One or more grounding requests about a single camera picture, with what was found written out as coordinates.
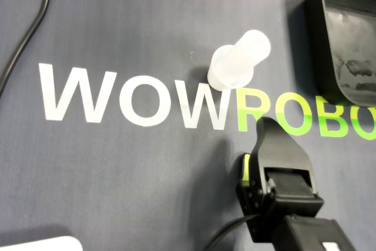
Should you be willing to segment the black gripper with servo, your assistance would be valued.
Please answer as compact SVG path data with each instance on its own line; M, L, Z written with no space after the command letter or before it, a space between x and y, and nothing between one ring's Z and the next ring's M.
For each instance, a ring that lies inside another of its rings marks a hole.
M256 123L251 153L240 156L239 187L255 243L270 243L283 217L314 217L324 200L313 191L313 167L304 149L272 118Z

